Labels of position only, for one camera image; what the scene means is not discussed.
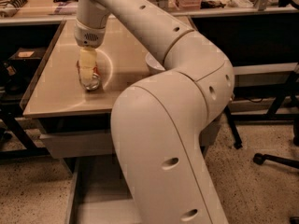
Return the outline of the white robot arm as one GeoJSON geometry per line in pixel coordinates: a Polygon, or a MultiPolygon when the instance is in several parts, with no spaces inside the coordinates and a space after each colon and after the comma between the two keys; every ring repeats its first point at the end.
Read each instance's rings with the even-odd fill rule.
{"type": "Polygon", "coordinates": [[[235,75],[212,42],[147,0],[79,0],[78,24],[113,14],[164,67],[124,90],[111,134],[143,224],[228,224],[199,135],[233,97],[235,75]]]}

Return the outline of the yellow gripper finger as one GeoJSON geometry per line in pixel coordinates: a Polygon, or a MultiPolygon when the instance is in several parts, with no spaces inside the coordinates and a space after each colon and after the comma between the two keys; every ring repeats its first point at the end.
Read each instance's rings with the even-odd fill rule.
{"type": "Polygon", "coordinates": [[[93,70],[93,68],[96,66],[95,49],[90,47],[81,48],[78,61],[81,68],[93,70]]]}

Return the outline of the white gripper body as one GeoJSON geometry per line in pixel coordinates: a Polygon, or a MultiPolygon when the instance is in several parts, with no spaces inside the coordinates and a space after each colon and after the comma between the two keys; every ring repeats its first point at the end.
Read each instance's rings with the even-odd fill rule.
{"type": "Polygon", "coordinates": [[[98,48],[103,43],[105,33],[106,21],[90,25],[76,20],[74,37],[80,47],[98,48]]]}

